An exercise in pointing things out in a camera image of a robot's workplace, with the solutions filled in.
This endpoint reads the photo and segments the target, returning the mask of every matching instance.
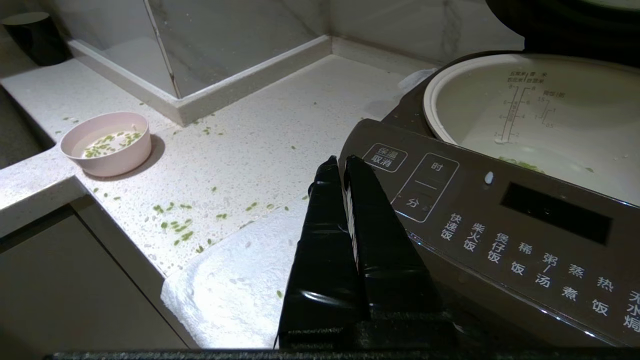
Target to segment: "white cabinet door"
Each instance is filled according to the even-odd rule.
[[[9,348],[7,358],[41,359],[186,346],[71,215],[0,252],[0,348]]]

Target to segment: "cooker lid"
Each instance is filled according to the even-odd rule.
[[[640,1],[486,0],[525,51],[640,67]]]

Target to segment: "marble wall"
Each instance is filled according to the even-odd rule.
[[[484,0],[331,0],[331,25],[334,35],[435,63],[524,47]]]
[[[40,0],[72,38],[176,96],[142,0]]]
[[[0,19],[27,12],[27,7],[22,0],[0,0]],[[0,41],[11,39],[9,34],[0,26]]]
[[[149,0],[182,96],[328,32],[327,0]]]

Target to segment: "rice cooker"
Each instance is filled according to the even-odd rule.
[[[640,3],[487,3],[525,49],[442,67],[341,161],[376,171],[470,338],[639,346]]]
[[[487,3],[525,49],[453,61],[383,122],[640,204],[640,3]]]

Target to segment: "white inner pot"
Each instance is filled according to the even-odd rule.
[[[443,141],[640,204],[640,69],[483,56],[436,75],[424,111]]]

